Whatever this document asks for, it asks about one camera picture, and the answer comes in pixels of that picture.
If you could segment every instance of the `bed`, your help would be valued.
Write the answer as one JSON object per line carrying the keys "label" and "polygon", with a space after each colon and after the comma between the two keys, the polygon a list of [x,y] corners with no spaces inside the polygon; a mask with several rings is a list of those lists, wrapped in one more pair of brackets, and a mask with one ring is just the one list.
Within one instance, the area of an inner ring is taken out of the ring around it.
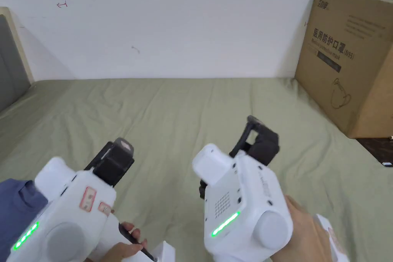
{"label": "bed", "polygon": [[280,136],[270,167],[284,193],[330,219],[351,261],[393,257],[393,169],[343,135],[293,79],[39,81],[19,96],[0,112],[0,181],[33,179],[56,155],[83,169],[124,137],[135,163],[116,186],[115,214],[151,247],[175,246],[179,262],[212,261],[191,161],[210,142],[229,152],[249,114]]}

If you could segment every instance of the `hand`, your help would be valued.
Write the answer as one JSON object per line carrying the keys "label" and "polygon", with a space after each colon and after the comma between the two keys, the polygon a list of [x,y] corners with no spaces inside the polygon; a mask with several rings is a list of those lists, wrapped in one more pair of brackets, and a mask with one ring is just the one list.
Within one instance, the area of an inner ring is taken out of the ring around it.
{"label": "hand", "polygon": [[285,196],[294,231],[289,243],[275,253],[273,262],[332,262],[329,234],[290,196]]}
{"label": "hand", "polygon": [[[121,225],[124,226],[124,228],[127,231],[131,231],[134,228],[134,225],[128,222],[124,222]],[[137,228],[131,234],[137,241],[139,241],[141,237],[141,230]],[[144,239],[140,245],[138,244],[128,245],[124,243],[117,243],[105,254],[105,256],[101,259],[100,262],[121,262],[122,259],[134,256],[138,251],[146,247],[147,247],[146,239]]]}

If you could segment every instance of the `red label sticker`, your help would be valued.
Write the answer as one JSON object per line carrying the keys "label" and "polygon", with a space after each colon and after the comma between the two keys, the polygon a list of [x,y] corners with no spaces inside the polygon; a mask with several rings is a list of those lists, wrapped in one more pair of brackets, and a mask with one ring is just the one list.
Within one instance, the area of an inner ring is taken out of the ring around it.
{"label": "red label sticker", "polygon": [[112,207],[109,206],[109,204],[104,203],[103,201],[100,202],[98,206],[98,211],[104,213],[105,215],[109,216],[109,214],[112,212]]}
{"label": "red label sticker", "polygon": [[92,211],[96,193],[97,191],[93,187],[87,186],[86,190],[84,191],[81,203],[79,204],[79,208],[86,212]]}

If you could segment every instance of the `green led light strip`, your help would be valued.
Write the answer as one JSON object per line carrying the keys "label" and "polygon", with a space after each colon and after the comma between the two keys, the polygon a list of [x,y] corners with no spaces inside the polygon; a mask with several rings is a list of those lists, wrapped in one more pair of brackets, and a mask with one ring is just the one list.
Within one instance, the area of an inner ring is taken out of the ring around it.
{"label": "green led light strip", "polygon": [[220,231],[222,231],[229,223],[231,223],[233,220],[236,219],[237,216],[239,216],[240,212],[236,212],[234,213],[232,216],[230,216],[228,218],[228,220],[226,220],[226,222],[224,222],[222,225],[218,226],[213,233],[211,234],[212,236],[217,235],[217,233],[219,233]]}
{"label": "green led light strip", "polygon": [[40,226],[39,222],[36,222],[14,245],[14,250],[17,250],[24,242],[27,241],[27,238],[33,234],[33,232]]}

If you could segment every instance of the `blue shirt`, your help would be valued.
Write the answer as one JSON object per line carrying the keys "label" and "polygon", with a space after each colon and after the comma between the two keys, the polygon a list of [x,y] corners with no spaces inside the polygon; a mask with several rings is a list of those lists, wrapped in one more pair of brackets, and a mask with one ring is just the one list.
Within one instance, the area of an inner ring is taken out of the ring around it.
{"label": "blue shirt", "polygon": [[0,261],[6,261],[17,242],[48,200],[31,180],[7,179],[0,183]]}

